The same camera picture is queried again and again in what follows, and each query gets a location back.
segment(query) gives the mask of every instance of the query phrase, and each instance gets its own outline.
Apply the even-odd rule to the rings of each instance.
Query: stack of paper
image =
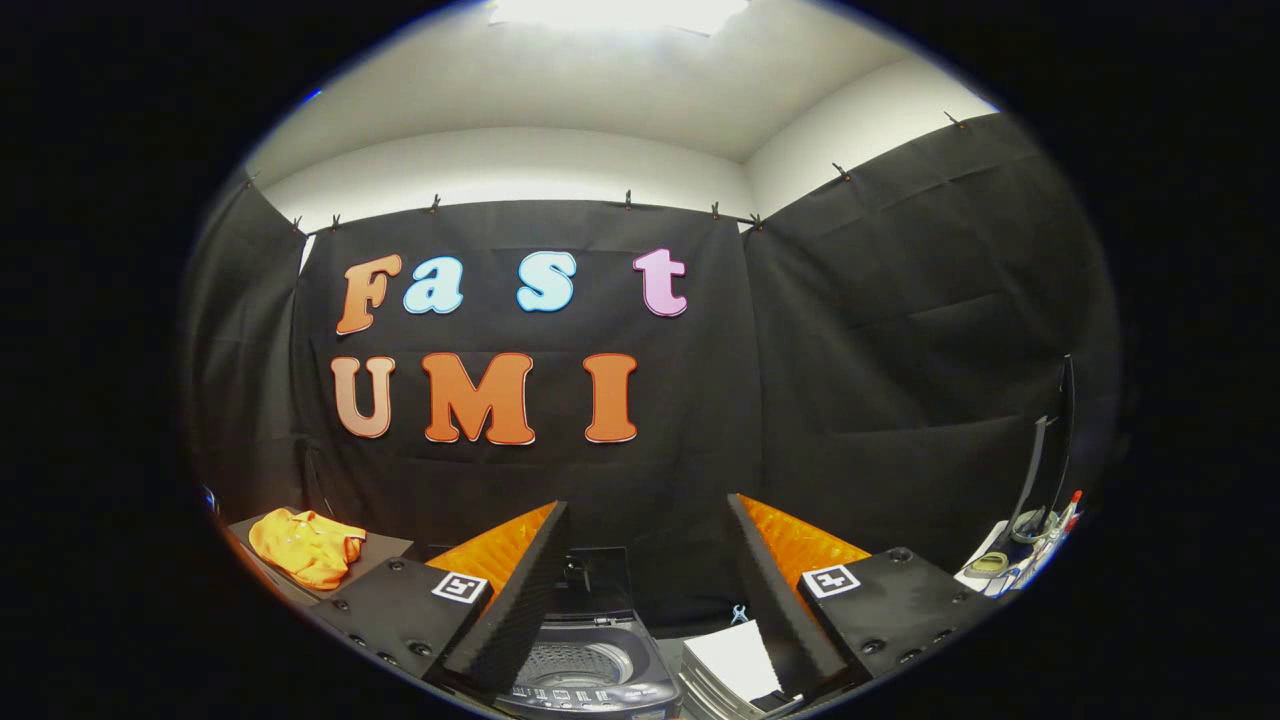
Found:
[[[755,620],[685,641],[680,678],[692,705],[724,720],[773,715],[751,701],[782,689]]]

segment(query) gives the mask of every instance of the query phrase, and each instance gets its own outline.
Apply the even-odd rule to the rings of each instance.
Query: orange shirt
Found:
[[[343,525],[314,510],[291,514],[280,507],[253,523],[248,542],[259,557],[284,570],[298,584],[332,591],[360,559],[365,530]]]

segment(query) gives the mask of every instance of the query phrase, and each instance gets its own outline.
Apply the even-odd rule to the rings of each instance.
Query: white paper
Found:
[[[782,689],[755,620],[687,639],[685,651],[692,652],[726,688],[748,702]]]

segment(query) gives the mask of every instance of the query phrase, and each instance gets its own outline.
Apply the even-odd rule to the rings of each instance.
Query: ceiling light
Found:
[[[746,0],[498,0],[489,24],[536,23],[573,29],[675,27],[714,35]]]

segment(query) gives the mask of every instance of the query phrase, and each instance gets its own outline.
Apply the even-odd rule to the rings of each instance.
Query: light blue letter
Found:
[[[435,310],[442,315],[462,305],[458,284],[462,282],[462,263],[457,258],[431,258],[413,270],[413,279],[404,292],[404,309],[415,315]]]
[[[520,261],[520,279],[529,287],[516,291],[516,302],[525,313],[554,313],[573,299],[573,273],[577,263],[568,252],[534,252]]]

